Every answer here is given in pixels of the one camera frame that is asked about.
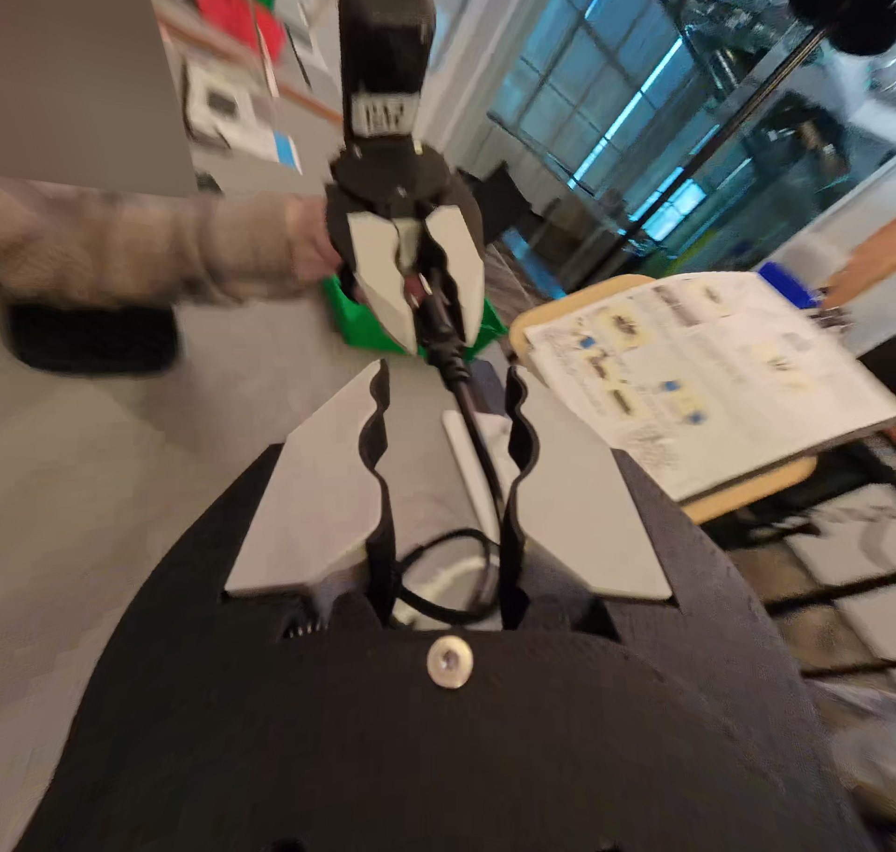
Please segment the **red plastic bin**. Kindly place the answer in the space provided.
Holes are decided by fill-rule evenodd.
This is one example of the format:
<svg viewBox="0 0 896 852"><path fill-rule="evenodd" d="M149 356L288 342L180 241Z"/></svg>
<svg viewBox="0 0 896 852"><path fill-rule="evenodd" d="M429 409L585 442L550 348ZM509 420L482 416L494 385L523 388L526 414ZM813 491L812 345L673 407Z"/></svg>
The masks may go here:
<svg viewBox="0 0 896 852"><path fill-rule="evenodd" d="M252 1L253 16L248 0L196 0L196 7L206 24L255 52L259 51L256 34L259 31L272 61L279 59L286 33L281 22L262 3Z"/></svg>

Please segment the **white papers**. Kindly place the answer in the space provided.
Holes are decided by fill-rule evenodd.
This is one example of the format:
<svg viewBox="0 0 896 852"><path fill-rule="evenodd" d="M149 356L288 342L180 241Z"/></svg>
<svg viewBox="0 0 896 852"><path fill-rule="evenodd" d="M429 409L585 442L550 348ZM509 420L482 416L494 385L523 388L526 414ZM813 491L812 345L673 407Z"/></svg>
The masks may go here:
<svg viewBox="0 0 896 852"><path fill-rule="evenodd" d="M206 89L226 91L239 115L227 120L212 113ZM245 71L221 62L185 57L180 69L181 111L188 138L222 152L240 152L277 163L273 141L272 97Z"/></svg>

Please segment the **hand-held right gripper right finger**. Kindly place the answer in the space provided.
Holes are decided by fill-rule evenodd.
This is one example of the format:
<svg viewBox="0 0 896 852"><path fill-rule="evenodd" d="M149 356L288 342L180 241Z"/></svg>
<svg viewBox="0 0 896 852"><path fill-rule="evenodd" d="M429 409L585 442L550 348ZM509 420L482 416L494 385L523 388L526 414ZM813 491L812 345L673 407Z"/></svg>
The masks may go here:
<svg viewBox="0 0 896 852"><path fill-rule="evenodd" d="M667 604L666 572L614 450L528 369L505 386L508 455L517 472L501 521L498 599L515 629L536 598L570 605L575 621L597 599Z"/></svg>

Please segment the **black upright panel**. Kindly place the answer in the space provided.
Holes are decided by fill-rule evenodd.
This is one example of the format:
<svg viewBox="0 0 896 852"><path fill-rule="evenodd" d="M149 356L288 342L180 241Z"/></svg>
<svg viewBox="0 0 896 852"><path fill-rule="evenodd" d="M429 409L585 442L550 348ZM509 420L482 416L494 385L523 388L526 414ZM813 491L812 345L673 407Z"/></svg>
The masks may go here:
<svg viewBox="0 0 896 852"><path fill-rule="evenodd" d="M532 252L546 241L550 217L561 200L554 196L536 208L514 182L505 160L479 182L475 197L487 246L495 244L509 230L516 230Z"/></svg>

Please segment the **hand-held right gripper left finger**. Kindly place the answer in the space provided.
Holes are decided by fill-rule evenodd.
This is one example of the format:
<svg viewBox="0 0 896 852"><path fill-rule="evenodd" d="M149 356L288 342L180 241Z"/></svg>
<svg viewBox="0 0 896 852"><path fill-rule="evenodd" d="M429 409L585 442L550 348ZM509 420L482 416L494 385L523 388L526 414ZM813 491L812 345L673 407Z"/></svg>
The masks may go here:
<svg viewBox="0 0 896 852"><path fill-rule="evenodd" d="M224 585L230 598L298 591L328 615L356 590L388 622L396 592L386 360L375 360L286 437Z"/></svg>

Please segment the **person's left forearm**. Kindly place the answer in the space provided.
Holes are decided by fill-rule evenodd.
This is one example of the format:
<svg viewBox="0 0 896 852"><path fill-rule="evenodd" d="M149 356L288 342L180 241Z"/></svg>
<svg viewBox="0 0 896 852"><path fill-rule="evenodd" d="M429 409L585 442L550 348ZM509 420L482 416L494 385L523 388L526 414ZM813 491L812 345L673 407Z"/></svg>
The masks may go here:
<svg viewBox="0 0 896 852"><path fill-rule="evenodd" d="M301 294L290 196L139 196L2 179L1 286L73 308L241 303Z"/></svg>

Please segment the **person's left hand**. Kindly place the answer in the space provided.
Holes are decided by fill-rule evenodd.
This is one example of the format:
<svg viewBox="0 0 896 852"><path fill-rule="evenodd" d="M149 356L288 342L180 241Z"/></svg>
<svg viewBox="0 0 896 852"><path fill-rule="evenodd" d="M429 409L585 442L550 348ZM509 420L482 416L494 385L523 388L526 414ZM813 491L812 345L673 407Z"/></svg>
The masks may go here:
<svg viewBox="0 0 896 852"><path fill-rule="evenodd" d="M344 261L330 240L327 201L320 196L287 199L286 225L293 273L301 286L338 275Z"/></svg>

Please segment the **blue and white object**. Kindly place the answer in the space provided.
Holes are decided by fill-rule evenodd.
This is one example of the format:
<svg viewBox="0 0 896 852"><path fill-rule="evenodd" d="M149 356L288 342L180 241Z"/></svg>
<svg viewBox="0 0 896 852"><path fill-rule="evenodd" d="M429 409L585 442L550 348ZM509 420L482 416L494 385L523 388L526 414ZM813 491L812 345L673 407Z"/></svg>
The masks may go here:
<svg viewBox="0 0 896 852"><path fill-rule="evenodd" d="M846 256L815 233L798 234L757 268L772 289L801 310L819 310L831 277Z"/></svg>

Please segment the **black power plug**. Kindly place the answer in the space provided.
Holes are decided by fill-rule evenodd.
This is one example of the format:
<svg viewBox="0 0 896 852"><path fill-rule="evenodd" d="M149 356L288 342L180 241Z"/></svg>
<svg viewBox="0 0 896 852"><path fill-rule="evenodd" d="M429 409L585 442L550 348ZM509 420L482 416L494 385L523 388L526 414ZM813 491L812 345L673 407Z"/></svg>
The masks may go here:
<svg viewBox="0 0 896 852"><path fill-rule="evenodd" d="M405 277L405 299L411 308L417 345L430 366L440 374L452 393L469 383L465 362L465 333L459 306L444 286L438 269L430 275L419 272Z"/></svg>

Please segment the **black round-headed pole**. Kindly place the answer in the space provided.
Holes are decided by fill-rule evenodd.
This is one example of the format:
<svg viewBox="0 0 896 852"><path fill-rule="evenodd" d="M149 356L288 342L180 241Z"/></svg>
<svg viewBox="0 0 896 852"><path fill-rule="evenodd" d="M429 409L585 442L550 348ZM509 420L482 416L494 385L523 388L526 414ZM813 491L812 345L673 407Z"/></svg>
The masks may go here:
<svg viewBox="0 0 896 852"><path fill-rule="evenodd" d="M603 257L594 261L576 290L611 275L625 262L629 245L646 223L756 117L778 88L823 41L830 41L834 48L845 54L860 57L882 54L894 44L894 0L788 0L788 4L797 21L806 25L806 33L774 64L771 72L750 88L749 96L735 99L737 108L700 145L681 173L607 248Z"/></svg>

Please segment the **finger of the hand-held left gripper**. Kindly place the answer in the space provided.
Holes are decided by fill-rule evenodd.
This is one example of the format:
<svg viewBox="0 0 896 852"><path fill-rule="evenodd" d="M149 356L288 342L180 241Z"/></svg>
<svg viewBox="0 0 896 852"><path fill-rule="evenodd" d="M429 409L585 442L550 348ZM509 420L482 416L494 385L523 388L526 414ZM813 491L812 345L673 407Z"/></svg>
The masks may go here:
<svg viewBox="0 0 896 852"><path fill-rule="evenodd" d="M439 206L426 218L428 239L434 243L435 263L454 283L453 301L459 313L459 333L466 348L479 335L485 309L485 268L476 242L458 206Z"/></svg>
<svg viewBox="0 0 896 852"><path fill-rule="evenodd" d="M415 315L398 266L399 231L367 211L348 214L354 277L368 308L389 337L409 355L418 353Z"/></svg>

